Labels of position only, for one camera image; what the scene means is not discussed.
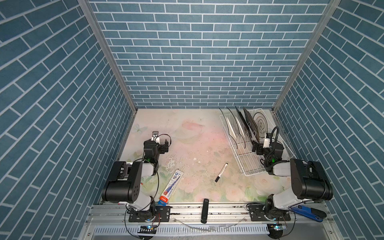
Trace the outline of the square white plate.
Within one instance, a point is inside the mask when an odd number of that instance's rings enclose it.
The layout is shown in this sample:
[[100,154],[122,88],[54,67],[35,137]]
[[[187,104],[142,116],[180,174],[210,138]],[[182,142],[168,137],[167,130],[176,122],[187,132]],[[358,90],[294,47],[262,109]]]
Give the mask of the square white plate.
[[240,141],[240,144],[244,144],[244,148],[246,148],[246,139],[245,139],[245,134],[242,128],[242,125],[240,123],[240,120],[237,115],[235,115],[231,109],[228,109],[233,117],[233,123],[235,126],[233,126],[234,133],[236,135],[237,140]]
[[236,148],[238,149],[238,144],[237,144],[237,139],[236,139],[236,135],[235,135],[235,132],[232,128],[232,125],[230,123],[230,120],[229,118],[224,114],[224,112],[222,111],[222,109],[220,109],[221,113],[223,114],[223,118],[226,122],[226,126],[227,126],[227,130],[228,130],[228,134],[230,136],[230,139],[233,141],[233,143],[236,145]]

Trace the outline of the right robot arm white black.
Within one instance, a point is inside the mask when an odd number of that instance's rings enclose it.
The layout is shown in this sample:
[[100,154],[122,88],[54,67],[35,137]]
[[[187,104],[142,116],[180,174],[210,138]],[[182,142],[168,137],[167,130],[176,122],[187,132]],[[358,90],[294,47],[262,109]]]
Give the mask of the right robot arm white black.
[[271,176],[291,179],[291,186],[271,194],[262,204],[249,204],[246,209],[252,221],[289,220],[289,213],[304,210],[302,204],[329,201],[334,192],[324,168],[319,162],[296,158],[283,159],[284,145],[278,140],[280,130],[274,127],[261,142],[252,140],[252,151],[261,156],[262,167]]

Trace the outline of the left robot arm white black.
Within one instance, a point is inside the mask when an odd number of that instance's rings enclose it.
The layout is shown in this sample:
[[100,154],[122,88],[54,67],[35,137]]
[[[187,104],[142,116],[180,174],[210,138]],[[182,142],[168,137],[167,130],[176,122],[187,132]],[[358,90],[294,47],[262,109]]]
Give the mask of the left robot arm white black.
[[102,190],[102,200],[123,204],[127,210],[138,214],[156,213],[155,198],[141,192],[143,177],[157,176],[159,157],[169,151],[171,140],[160,143],[159,137],[144,141],[144,156],[132,163],[116,161]]

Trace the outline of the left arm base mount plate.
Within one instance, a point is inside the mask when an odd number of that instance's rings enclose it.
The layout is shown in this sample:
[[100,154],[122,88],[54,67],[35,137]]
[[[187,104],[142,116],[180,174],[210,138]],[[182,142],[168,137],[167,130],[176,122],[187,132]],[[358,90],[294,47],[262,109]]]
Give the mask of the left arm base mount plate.
[[131,211],[128,222],[144,223],[144,222],[169,222],[171,215],[170,206],[151,206],[147,211]]

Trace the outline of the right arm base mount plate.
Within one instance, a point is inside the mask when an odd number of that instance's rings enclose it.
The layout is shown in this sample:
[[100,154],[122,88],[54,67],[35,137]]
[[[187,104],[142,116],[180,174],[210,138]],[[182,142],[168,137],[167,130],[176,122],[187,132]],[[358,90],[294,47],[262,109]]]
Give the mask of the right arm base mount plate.
[[252,222],[275,222],[290,221],[291,217],[286,210],[268,208],[261,204],[247,204],[246,210],[249,212]]

